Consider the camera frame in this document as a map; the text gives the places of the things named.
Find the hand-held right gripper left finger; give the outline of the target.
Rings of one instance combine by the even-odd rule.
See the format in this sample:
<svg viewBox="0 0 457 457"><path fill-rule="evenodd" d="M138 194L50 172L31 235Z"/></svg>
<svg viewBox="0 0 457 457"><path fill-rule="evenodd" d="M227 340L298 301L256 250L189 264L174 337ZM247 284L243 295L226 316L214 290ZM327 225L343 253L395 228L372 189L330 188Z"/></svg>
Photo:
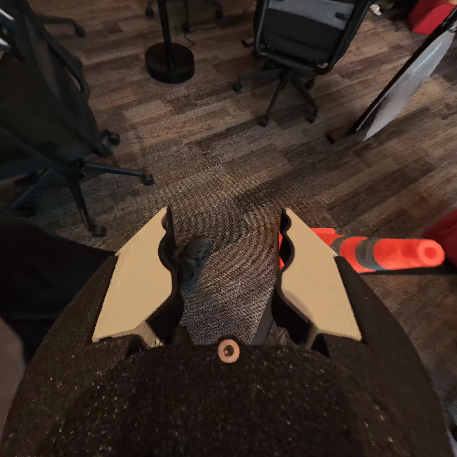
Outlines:
<svg viewBox="0 0 457 457"><path fill-rule="evenodd" d="M171 208L162 208L115 254L92 342L134 335L167 343L182 316Z"/></svg>

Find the white reflector board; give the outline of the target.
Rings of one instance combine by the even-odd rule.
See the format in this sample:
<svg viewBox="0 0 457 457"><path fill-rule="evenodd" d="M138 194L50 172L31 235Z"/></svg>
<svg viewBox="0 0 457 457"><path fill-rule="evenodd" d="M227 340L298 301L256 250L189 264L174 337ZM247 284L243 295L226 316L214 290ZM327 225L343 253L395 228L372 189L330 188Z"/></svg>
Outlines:
<svg viewBox="0 0 457 457"><path fill-rule="evenodd" d="M456 37L456 18L456 7L454 7L347 130L344 137L365 131L363 140L368 140L391 123L403 108L408 106L453 44Z"/></svg>

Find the person's leg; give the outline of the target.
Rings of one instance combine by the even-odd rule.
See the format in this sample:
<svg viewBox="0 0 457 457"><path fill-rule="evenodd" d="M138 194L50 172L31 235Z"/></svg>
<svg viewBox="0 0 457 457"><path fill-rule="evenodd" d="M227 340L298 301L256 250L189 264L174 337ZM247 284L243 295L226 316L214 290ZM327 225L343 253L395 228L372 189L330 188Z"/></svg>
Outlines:
<svg viewBox="0 0 457 457"><path fill-rule="evenodd" d="M19 219L0 222L0 313L29 362L65 307L113 251L49 234Z"/></svg>

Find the orange traffic cone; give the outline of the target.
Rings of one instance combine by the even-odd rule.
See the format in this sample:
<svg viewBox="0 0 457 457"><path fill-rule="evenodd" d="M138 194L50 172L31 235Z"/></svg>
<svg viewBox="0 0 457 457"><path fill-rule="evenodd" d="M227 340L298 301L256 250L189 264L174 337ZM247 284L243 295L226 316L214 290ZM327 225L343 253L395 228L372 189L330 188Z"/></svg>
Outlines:
<svg viewBox="0 0 457 457"><path fill-rule="evenodd" d="M442 246L431 239L350 237L332 228L311 230L358 273L430 268L445 261Z"/></svg>

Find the orange tote bag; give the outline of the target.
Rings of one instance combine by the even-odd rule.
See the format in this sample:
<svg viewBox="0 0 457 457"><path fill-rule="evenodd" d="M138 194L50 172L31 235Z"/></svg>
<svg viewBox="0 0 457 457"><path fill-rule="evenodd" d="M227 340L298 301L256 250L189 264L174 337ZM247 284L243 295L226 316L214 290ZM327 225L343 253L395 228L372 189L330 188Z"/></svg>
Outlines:
<svg viewBox="0 0 457 457"><path fill-rule="evenodd" d="M456 0L419 0L407 17L410 32L429 36L456 9Z"/></svg>

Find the grey back office chair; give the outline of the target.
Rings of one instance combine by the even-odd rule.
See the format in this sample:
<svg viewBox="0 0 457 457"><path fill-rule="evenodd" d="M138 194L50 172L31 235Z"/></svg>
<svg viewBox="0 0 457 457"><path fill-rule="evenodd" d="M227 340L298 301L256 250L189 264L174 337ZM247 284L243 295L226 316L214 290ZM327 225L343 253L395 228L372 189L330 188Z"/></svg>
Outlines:
<svg viewBox="0 0 457 457"><path fill-rule="evenodd" d="M248 80L275 78L278 86L259 123L266 127L281 92L290 84L308 105L314 123L318 106L310 94L315 80L328 74L343 57L359 30L369 0L259 0L254 11L254 56L262 70L240 75L239 93Z"/></svg>

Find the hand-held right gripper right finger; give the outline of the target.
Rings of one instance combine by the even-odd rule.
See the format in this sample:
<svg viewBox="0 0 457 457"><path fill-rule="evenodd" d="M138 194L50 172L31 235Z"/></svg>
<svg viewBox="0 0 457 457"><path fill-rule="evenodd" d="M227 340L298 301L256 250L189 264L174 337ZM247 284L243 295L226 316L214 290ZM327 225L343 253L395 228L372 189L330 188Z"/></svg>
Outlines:
<svg viewBox="0 0 457 457"><path fill-rule="evenodd" d="M282 209L278 244L276 324L294 342L362 341L334 251L291 209Z"/></svg>

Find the black mesh office chair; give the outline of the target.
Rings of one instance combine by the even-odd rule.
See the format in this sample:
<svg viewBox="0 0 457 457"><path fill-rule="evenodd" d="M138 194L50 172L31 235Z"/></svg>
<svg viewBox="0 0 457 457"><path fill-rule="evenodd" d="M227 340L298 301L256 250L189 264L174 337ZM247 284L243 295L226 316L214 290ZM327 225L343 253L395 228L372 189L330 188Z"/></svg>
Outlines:
<svg viewBox="0 0 457 457"><path fill-rule="evenodd" d="M91 219L80 181L84 171L139 178L154 184L152 174L89 164L85 158L113 156L119 135L100 130L89 107L90 90L82 63L46 30L70 25L78 37L83 26L70 18L37 15L28 1L1 1L1 181L17 178L27 189L11 211L34 216L32 198L55 177L69 188L85 229L105 237L106 228Z"/></svg>

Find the black floor stand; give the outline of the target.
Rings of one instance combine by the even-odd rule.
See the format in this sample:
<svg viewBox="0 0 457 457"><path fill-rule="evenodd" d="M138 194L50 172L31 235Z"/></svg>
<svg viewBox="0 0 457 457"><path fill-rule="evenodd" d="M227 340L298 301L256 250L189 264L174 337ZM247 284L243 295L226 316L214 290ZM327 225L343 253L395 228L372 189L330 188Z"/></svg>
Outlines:
<svg viewBox="0 0 457 457"><path fill-rule="evenodd" d="M185 45L172 42L166 1L158 0L157 5L163 41L145 51L146 69L148 74L159 82L181 84L194 76L194 55Z"/></svg>

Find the person's black shoe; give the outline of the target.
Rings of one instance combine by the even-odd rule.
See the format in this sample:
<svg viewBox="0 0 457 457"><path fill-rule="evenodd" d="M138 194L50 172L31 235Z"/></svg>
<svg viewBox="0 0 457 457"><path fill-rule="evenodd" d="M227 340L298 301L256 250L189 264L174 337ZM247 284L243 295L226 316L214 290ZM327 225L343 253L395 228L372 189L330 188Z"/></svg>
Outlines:
<svg viewBox="0 0 457 457"><path fill-rule="evenodd" d="M206 235L194 237L184 246L175 261L181 291L188 293L195 288L211 249L212 242Z"/></svg>

